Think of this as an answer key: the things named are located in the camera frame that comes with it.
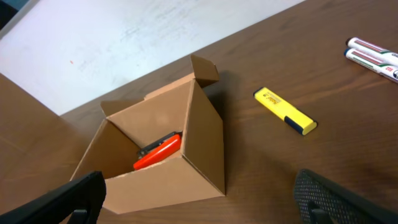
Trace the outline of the yellow highlighter pen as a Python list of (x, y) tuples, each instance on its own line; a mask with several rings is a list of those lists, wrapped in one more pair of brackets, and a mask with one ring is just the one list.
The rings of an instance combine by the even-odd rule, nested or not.
[(314, 119), (266, 87), (256, 90), (253, 97), (302, 136), (318, 126)]

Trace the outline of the white marker blue cap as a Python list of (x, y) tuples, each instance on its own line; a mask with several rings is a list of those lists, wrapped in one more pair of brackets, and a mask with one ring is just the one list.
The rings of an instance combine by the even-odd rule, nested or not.
[(376, 72), (384, 78), (397, 83), (397, 65), (392, 65), (373, 56), (360, 52), (356, 49), (346, 49), (344, 52), (346, 58)]

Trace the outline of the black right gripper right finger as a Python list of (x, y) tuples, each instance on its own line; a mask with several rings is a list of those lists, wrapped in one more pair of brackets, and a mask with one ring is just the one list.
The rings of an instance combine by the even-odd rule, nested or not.
[(309, 169), (300, 170), (294, 200), (301, 220), (316, 223), (397, 223), (397, 214)]

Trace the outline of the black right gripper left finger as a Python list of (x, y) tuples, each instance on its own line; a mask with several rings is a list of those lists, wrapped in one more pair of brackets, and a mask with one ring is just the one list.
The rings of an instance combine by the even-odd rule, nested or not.
[(106, 197), (102, 172), (94, 171), (1, 215), (1, 223), (96, 224)]

